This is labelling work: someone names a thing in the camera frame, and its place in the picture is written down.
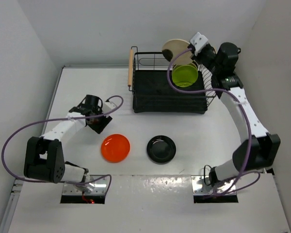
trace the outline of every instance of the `wire rack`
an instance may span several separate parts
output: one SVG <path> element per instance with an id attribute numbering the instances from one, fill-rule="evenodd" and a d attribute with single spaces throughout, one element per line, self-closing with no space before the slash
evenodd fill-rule
<path id="1" fill-rule="evenodd" d="M 214 91 L 204 94 L 186 95 L 176 93 L 167 82 L 166 72 L 169 62 L 161 52 L 139 52 L 131 47 L 133 58 L 132 91 L 133 109 L 137 112 L 193 112 L 203 114 L 216 97 Z M 196 83 L 184 90 L 212 89 L 212 74 L 203 65 L 197 65 Z"/>

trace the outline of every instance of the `orange plate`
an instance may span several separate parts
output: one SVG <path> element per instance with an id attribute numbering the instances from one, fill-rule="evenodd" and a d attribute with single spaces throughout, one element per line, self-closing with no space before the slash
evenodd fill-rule
<path id="1" fill-rule="evenodd" d="M 129 141 L 120 134 L 108 136 L 101 144 L 102 156 L 111 163 L 121 162 L 127 157 L 129 151 Z"/>

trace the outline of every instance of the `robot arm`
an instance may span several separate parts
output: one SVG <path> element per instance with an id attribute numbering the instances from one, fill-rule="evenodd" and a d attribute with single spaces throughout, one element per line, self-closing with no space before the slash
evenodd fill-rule
<path id="1" fill-rule="evenodd" d="M 61 121 L 40 137 L 28 140 L 24 166 L 26 177 L 51 183 L 84 181 L 88 170 L 65 162 L 63 147 L 82 128 L 89 126 L 96 133 L 101 133 L 112 120 L 110 116 L 92 119 L 78 117 L 101 115 L 116 107 L 110 101 L 102 103 L 96 96 L 86 95 L 84 100 L 69 111 L 66 115 L 68 120 Z"/>
<path id="2" fill-rule="evenodd" d="M 238 104 L 243 106 L 252 132 L 251 151 L 245 171 L 270 167 L 278 151 L 280 138 L 277 134 L 270 134 L 261 124 L 248 102 L 241 80 L 234 71 L 238 54 L 241 52 L 240 48 L 227 42 L 220 46 L 216 54 L 214 48 L 208 43 L 208 39 L 200 33 L 190 40 L 189 48 L 192 49 L 192 59 L 204 65 L 212 73 L 212 87 L 227 90 L 239 100 L 236 102 L 227 93 L 217 92 L 218 98 L 226 106 L 236 124 L 241 145 L 234 151 L 231 160 L 210 170 L 211 185 L 214 186 L 219 181 L 237 176 L 243 165 L 248 146 L 248 129 L 237 107 Z"/>

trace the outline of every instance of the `wooden handle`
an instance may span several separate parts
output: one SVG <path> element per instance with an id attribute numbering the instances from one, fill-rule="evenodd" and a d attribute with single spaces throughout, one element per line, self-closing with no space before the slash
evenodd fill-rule
<path id="1" fill-rule="evenodd" d="M 132 60 L 133 60 L 133 50 L 130 49 L 129 52 L 129 66 L 128 66 L 128 86 L 131 87 L 132 85 Z"/>

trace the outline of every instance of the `green bowl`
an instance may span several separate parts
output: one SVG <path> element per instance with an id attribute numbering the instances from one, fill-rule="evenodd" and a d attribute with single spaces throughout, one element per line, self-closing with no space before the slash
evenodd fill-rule
<path id="1" fill-rule="evenodd" d="M 198 69 L 194 64 L 175 66 L 171 73 L 173 83 L 178 87 L 193 85 L 198 78 Z"/>

